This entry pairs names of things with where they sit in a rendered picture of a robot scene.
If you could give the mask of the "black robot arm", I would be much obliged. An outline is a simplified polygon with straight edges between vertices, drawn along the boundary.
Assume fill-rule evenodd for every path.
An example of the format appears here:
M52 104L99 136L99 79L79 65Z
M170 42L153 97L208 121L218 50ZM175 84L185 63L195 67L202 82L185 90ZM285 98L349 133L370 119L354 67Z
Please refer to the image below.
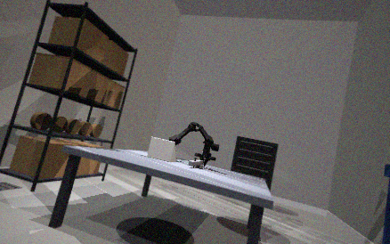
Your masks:
M196 126L199 127L199 129L196 129ZM207 134L203 126L199 125L195 122L190 122L188 127L184 129L181 133L176 134L174 136L169 137L169 141L175 142L175 145L179 144L182 141L182 138L184 138L185 135L187 135L189 132L198 132L200 131L203 137L205 138L205 141L203 142L204 149L210 150L210 147L212 150L218 151L219 150L219 144L215 144L213 141L213 138Z

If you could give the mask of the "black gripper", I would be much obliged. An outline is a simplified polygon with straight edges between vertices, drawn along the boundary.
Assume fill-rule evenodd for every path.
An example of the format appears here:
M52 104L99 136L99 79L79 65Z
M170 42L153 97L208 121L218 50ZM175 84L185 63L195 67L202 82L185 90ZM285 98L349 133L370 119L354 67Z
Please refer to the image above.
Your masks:
M209 157L209 156L208 156L208 155L209 155L209 152L210 152L210 150L204 149L202 155L199 154L199 153L195 153L194 156L199 157L200 160L203 160L204 166L205 166L206 163L207 163L210 159L211 159L211 160L215 160L215 157ZM204 157L204 156L205 156L205 157ZM204 159L204 158L205 158L205 159ZM205 160L205 161L204 161L204 160Z

